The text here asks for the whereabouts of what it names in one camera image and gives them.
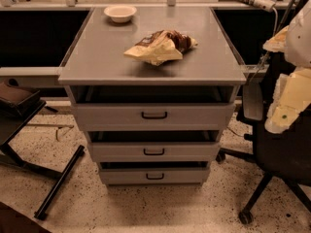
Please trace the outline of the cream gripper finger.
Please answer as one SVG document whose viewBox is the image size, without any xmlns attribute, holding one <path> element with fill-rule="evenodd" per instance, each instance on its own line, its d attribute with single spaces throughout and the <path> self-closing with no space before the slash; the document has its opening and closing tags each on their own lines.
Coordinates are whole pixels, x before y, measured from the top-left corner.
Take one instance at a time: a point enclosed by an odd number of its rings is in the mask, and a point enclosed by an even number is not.
<svg viewBox="0 0 311 233">
<path fill-rule="evenodd" d="M 284 132 L 310 104 L 311 69 L 296 67 L 289 75 L 281 74 L 275 84 L 265 129 L 273 134 Z"/>
<path fill-rule="evenodd" d="M 284 52 L 286 44 L 286 36 L 288 32 L 288 26 L 282 28 L 278 33 L 276 33 L 272 38 L 267 40 L 263 44 L 263 48 L 271 52 Z"/>
</svg>

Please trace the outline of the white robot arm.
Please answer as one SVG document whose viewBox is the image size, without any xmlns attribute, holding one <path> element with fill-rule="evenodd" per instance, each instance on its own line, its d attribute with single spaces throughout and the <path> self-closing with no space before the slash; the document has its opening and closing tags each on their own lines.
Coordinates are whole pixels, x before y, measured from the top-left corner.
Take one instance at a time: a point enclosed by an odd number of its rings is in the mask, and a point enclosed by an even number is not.
<svg viewBox="0 0 311 233">
<path fill-rule="evenodd" d="M 265 121 L 265 129 L 280 134 L 311 104 L 311 0 L 290 24 L 263 45 L 270 52 L 282 52 L 295 69 L 277 79 Z"/>
</svg>

